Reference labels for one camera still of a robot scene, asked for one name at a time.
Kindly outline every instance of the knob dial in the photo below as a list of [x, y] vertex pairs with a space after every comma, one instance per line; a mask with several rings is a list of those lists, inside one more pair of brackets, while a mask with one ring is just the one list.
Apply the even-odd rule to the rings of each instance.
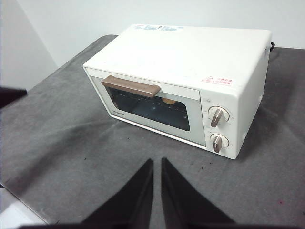
[[222, 119], [227, 122], [229, 120], [229, 113], [219, 106], [212, 106], [209, 109], [209, 116], [212, 117], [211, 127], [216, 127]]
[[219, 134], [211, 135], [211, 140], [213, 141], [214, 152], [219, 153], [222, 148], [226, 148], [229, 146], [229, 140]]

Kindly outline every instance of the gray felt surface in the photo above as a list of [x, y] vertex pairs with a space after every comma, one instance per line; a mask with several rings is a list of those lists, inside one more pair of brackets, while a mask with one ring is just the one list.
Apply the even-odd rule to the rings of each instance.
[[1, 184], [48, 223], [80, 222], [154, 160], [151, 228], [165, 228], [166, 156], [239, 223], [305, 227], [305, 50], [275, 48], [265, 94], [236, 160], [112, 119], [82, 64], [99, 38], [1, 111]]

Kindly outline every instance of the toaster oven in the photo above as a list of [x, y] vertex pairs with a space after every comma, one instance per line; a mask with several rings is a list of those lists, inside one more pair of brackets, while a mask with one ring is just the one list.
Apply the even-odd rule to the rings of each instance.
[[266, 30], [134, 24], [83, 68], [111, 117], [235, 159], [270, 42]]

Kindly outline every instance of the door handle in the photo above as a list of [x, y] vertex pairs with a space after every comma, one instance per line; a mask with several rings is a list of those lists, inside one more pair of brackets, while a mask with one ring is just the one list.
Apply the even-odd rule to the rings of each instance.
[[116, 78], [113, 75], [109, 75], [107, 78], [103, 79], [102, 85], [125, 92], [147, 96], [150, 98], [153, 98], [160, 91], [160, 87], [157, 85], [149, 85], [130, 80], [124, 80]]

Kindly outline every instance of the warning label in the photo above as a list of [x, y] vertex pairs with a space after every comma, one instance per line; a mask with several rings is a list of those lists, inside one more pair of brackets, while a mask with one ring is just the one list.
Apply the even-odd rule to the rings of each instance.
[[227, 78], [213, 79], [213, 77], [211, 77], [211, 76], [203, 79], [202, 81], [203, 82], [209, 82], [209, 83], [215, 83], [215, 84], [222, 84], [222, 85], [226, 85], [226, 86], [231, 86], [233, 84], [232, 79], [227, 79]]

